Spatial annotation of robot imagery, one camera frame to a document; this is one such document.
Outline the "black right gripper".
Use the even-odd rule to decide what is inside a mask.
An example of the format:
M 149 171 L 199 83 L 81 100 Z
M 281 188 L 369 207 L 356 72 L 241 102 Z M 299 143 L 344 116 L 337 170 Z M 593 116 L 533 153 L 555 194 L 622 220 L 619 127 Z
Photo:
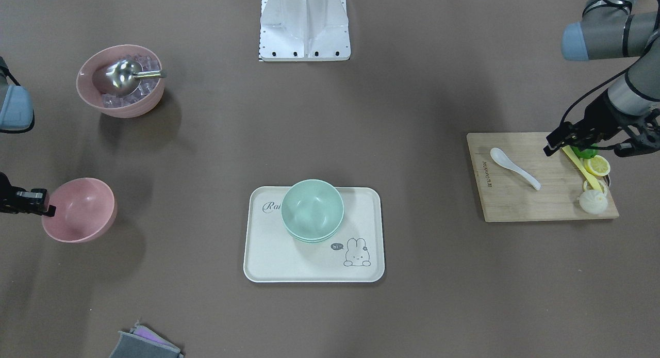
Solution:
M 35 215 L 54 217 L 56 207 L 49 204 L 50 196 L 47 189 L 31 189 L 24 191 L 12 186 L 6 174 L 1 172 L 1 212 L 2 213 L 32 213 Z

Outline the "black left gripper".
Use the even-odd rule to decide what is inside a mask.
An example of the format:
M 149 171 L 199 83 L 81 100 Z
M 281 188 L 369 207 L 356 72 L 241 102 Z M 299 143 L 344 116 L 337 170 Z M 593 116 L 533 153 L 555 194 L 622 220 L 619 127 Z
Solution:
M 606 93 L 585 108 L 584 118 L 563 121 L 546 137 L 543 151 L 552 156 L 565 146 L 580 150 L 611 150 L 618 157 L 656 153 L 659 150 L 658 109 L 632 116 L 619 111 Z

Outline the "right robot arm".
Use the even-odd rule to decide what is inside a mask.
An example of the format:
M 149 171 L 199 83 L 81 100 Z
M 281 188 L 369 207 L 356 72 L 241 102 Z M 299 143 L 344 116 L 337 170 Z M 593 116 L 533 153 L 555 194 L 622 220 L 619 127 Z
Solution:
M 9 66 L 1 58 L 1 132 L 26 133 L 35 126 L 35 111 L 28 90 L 10 73 Z M 1 212 L 27 213 L 54 217 L 57 207 L 49 204 L 47 189 L 30 191 L 13 186 L 6 174 L 1 173 Z

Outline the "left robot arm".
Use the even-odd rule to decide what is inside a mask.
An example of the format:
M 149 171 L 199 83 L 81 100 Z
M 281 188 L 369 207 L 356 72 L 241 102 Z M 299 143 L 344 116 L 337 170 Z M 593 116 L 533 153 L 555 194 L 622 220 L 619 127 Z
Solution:
M 602 90 L 576 123 L 562 118 L 546 137 L 547 156 L 560 148 L 602 149 L 619 132 L 627 140 L 606 146 L 619 157 L 658 151 L 659 38 L 658 12 L 633 14 L 636 0 L 588 0 L 579 22 L 563 32 L 567 60 L 634 57 L 635 62 L 604 81 Z

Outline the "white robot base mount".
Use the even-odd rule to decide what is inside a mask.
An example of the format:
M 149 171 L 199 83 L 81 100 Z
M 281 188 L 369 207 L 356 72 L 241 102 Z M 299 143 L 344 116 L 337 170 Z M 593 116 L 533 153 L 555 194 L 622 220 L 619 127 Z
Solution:
M 260 24 L 262 62 L 351 57 L 347 0 L 261 0 Z

